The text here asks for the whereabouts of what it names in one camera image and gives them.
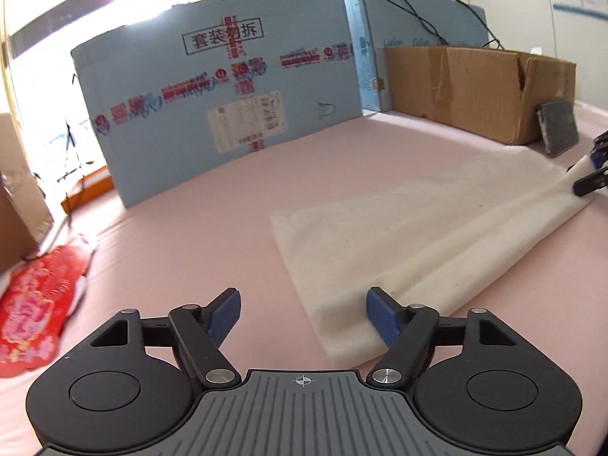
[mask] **crosshair symbol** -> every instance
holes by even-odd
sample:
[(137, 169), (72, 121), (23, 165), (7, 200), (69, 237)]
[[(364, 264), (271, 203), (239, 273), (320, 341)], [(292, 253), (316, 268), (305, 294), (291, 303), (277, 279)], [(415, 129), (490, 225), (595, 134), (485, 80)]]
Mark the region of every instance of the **crosshair symbol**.
[(310, 377), (302, 376), (302, 377), (298, 377), (296, 380), (294, 380), (294, 382), (297, 382), (302, 387), (304, 387), (305, 385), (308, 385), (311, 382), (314, 382), (314, 380), (312, 380)]

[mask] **white wall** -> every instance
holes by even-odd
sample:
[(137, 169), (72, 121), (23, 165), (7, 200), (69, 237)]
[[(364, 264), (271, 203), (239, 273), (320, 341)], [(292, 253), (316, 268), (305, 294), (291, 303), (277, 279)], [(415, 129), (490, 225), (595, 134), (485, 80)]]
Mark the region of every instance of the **white wall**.
[[(484, 8), (505, 48), (530, 52), (541, 47), (543, 54), (577, 63), (577, 98), (608, 110), (608, 20), (564, 10), (563, 0), (463, 1)], [(608, 19), (608, 0), (606, 9)]]

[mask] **cloth fold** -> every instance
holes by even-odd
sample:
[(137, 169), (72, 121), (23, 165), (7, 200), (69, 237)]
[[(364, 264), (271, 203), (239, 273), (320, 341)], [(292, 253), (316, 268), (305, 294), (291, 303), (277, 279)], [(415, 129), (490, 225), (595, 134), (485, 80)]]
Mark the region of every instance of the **cloth fold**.
[(449, 315), (585, 207), (569, 172), (526, 147), (487, 152), (454, 171), (388, 192), (271, 215), (294, 286), (336, 368), (381, 355), (365, 296), (380, 286), (399, 303)]

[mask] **blue cardboard box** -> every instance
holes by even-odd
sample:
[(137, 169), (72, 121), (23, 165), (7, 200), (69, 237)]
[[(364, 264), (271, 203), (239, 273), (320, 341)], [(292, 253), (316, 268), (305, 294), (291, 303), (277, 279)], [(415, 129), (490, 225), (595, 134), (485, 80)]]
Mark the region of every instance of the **blue cardboard box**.
[(344, 0), (178, 5), (72, 57), (126, 206), (361, 116)]
[[(345, 0), (353, 39), (355, 63), (364, 109), (393, 109), (384, 49), (394, 46), (430, 46), (439, 39), (420, 21), (396, 5), (411, 10), (403, 0)], [(461, 3), (454, 0), (408, 0), (422, 18), (431, 22), (448, 43), (459, 47), (481, 47), (488, 31)], [(485, 12), (472, 9), (485, 22)]]

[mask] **blue stripe on wall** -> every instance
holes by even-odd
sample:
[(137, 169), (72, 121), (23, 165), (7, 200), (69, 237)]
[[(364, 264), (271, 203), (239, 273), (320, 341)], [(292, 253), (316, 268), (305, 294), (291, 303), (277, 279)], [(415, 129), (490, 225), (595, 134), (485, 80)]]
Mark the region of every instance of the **blue stripe on wall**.
[(588, 17), (593, 17), (595, 19), (600, 19), (601, 21), (608, 22), (608, 14), (596, 12), (595, 10), (585, 10), (584, 8), (569, 5), (554, 5), (553, 9), (559, 10), (560, 12), (567, 12), (569, 14), (585, 15)]

